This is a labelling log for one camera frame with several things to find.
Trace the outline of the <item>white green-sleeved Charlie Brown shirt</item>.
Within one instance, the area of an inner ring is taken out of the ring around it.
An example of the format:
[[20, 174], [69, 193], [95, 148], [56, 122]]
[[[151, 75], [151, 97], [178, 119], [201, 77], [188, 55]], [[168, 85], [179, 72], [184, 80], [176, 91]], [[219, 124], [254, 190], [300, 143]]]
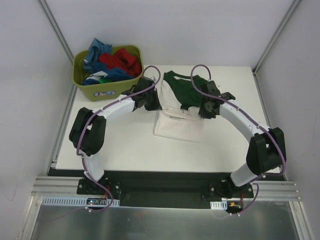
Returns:
[[156, 117], [154, 135], [185, 142], [199, 143], [204, 131], [204, 119], [199, 116], [202, 95], [197, 88], [207, 83], [199, 75], [189, 76], [168, 71], [158, 93], [162, 107]]

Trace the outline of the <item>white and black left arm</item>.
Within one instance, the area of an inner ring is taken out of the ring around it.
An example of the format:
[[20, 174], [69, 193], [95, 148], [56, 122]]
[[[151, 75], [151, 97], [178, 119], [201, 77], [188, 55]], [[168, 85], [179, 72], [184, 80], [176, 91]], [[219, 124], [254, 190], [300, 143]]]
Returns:
[[68, 138], [76, 149], [76, 155], [81, 157], [84, 174], [90, 179], [88, 188], [94, 194], [102, 194], [106, 188], [105, 181], [101, 179], [104, 168], [99, 152], [104, 145], [107, 124], [142, 107], [146, 111], [161, 110], [157, 83], [154, 78], [142, 76], [137, 84], [106, 106], [96, 109], [82, 107], [78, 111]]

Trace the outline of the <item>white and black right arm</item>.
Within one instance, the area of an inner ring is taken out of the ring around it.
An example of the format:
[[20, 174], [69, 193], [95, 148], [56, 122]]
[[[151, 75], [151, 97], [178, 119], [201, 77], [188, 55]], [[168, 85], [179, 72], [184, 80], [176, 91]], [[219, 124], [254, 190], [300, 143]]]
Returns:
[[263, 125], [251, 117], [230, 92], [221, 93], [214, 81], [201, 85], [199, 116], [212, 119], [221, 116], [231, 123], [248, 141], [245, 163], [232, 172], [225, 184], [225, 192], [237, 197], [243, 186], [257, 180], [270, 170], [286, 165], [284, 132]]

